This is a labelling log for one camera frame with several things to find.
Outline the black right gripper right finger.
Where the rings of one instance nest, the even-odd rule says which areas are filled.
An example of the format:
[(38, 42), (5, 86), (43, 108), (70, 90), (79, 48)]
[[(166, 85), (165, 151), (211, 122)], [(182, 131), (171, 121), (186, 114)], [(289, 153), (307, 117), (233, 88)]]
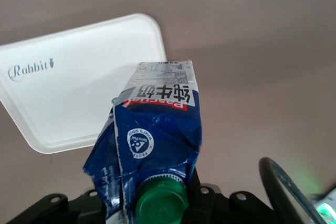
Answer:
[(188, 187), (189, 207), (182, 223), (274, 223), (274, 211), (247, 191), (237, 191), (228, 198), (201, 184), (197, 170)]

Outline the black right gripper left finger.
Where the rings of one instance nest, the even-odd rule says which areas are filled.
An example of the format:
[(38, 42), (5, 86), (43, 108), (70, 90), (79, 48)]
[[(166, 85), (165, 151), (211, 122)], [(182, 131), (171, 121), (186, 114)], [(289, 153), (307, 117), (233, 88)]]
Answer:
[(106, 207), (95, 189), (69, 200), (64, 194), (49, 194), (8, 223), (106, 223)]

